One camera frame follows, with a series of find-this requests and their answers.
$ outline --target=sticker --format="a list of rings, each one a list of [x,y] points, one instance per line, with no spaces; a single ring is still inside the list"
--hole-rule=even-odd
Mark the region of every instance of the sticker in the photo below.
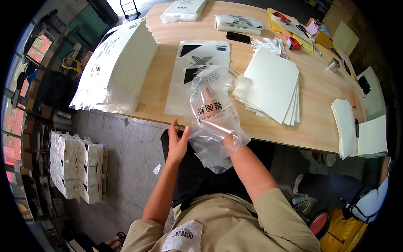
[[[178,250],[181,252],[200,252],[203,225],[188,221],[172,230],[165,239],[162,252]]]

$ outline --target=packing tape roll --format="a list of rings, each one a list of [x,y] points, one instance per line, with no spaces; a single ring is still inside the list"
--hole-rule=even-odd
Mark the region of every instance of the packing tape roll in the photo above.
[[[272,19],[274,19],[274,20],[276,20],[276,21],[278,21],[278,22],[281,22],[281,19],[282,19],[283,17],[281,17],[278,13],[272,13]]]

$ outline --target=white glove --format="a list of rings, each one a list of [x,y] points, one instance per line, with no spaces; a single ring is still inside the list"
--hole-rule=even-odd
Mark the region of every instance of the white glove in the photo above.
[[[251,47],[253,48],[253,51],[256,51],[256,49],[258,49],[259,47],[262,46],[264,48],[270,49],[270,51],[272,53],[276,54],[277,56],[288,59],[287,53],[285,52],[285,49],[283,46],[282,39],[279,39],[277,37],[273,41],[271,41],[270,39],[264,37],[263,40],[266,41],[267,43],[261,42],[258,39],[253,39],[251,41],[251,44],[252,44]]]

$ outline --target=orange eraser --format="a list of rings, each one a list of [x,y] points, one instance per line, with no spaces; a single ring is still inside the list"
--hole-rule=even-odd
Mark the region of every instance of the orange eraser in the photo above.
[[[353,108],[356,108],[357,105],[355,104],[354,93],[353,93],[353,91],[352,91],[351,89],[349,90],[349,95],[350,95],[350,103],[351,103],[351,106],[352,106]]]

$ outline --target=black triangle print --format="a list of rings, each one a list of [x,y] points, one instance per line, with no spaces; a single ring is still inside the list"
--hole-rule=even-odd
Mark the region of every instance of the black triangle print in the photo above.
[[[201,45],[184,45],[182,47],[182,51],[181,51],[181,57],[185,54],[187,54],[188,52],[200,47]]]

